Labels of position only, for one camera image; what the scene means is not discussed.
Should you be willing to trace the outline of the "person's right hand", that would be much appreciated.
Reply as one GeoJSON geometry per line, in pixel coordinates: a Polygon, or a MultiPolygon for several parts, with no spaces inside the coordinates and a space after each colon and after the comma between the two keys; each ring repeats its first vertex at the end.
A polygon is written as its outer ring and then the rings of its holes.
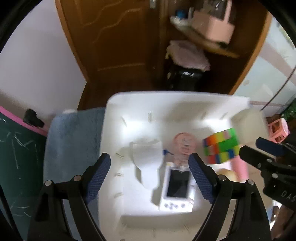
{"type": "Polygon", "coordinates": [[[295,211],[282,205],[271,229],[271,240],[296,241],[295,211]]]}

